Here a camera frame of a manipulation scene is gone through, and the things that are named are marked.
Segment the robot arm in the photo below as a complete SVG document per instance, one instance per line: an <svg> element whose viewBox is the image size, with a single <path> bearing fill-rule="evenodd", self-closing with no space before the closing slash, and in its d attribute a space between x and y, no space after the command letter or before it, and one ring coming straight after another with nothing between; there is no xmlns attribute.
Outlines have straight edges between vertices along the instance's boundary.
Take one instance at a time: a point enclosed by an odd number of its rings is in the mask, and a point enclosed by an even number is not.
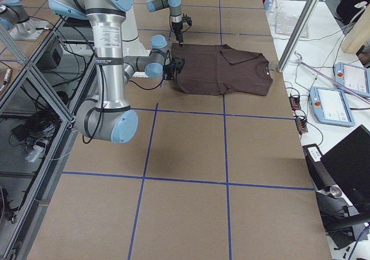
<svg viewBox="0 0 370 260"><path fill-rule="evenodd" d="M138 115L125 97L125 85L136 72L161 77L171 54L167 40L154 35L148 55L124 55L122 29L133 17L134 0L48 0L59 15L88 20L92 26L99 93L78 108L74 127L86 137L129 142L138 128Z"/></svg>
<svg viewBox="0 0 370 260"><path fill-rule="evenodd" d="M192 26L191 17L182 11L182 0L147 0L146 6L149 12L157 12L163 9L169 9L169 27L174 34L179 46L183 45L183 24Z"/></svg>

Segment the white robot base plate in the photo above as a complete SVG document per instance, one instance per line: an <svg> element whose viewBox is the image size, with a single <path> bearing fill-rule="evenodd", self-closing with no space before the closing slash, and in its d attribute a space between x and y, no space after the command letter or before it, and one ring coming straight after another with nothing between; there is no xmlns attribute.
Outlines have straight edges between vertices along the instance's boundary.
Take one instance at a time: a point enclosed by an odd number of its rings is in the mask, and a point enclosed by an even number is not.
<svg viewBox="0 0 370 260"><path fill-rule="evenodd" d="M121 26L123 71L125 83L132 78L136 72L144 72L149 64L149 52L141 44L136 26L134 9L125 13L126 19Z"/></svg>

